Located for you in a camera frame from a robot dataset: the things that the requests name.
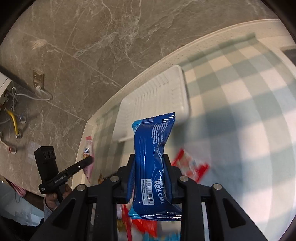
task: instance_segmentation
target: white tray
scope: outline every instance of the white tray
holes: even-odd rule
[[[132,124],[136,120],[175,112],[180,124],[189,117],[182,69],[174,65],[155,76],[121,101],[113,141],[123,142],[134,137]]]

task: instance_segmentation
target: barcode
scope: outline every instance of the barcode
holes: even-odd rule
[[[143,205],[154,205],[151,179],[141,179],[141,192]]]

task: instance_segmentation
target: marble wall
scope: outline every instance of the marble wall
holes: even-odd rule
[[[139,73],[208,33],[266,18],[277,17],[260,0],[36,0],[1,44],[0,65],[31,91],[32,69],[44,72],[53,100],[22,98],[25,139],[13,140],[11,124],[1,129],[23,150],[30,141],[54,145],[65,168],[75,162],[85,121]],[[3,153],[1,174],[37,193],[37,168],[22,163],[27,154],[10,164]]]

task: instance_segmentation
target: green and white checkered cloth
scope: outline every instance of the green and white checkered cloth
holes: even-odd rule
[[[165,146],[171,161],[183,147],[211,170],[201,184],[221,183],[269,241],[296,214],[296,81],[254,35],[190,56],[179,64],[190,118],[174,126]],[[119,105],[97,120],[98,174],[110,175],[134,153],[133,140],[112,143]]]

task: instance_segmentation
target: blue wrapper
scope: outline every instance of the blue wrapper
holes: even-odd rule
[[[136,166],[135,195],[129,211],[132,219],[181,220],[180,207],[169,203],[164,187],[163,151],[174,122],[175,113],[170,113],[133,123]]]

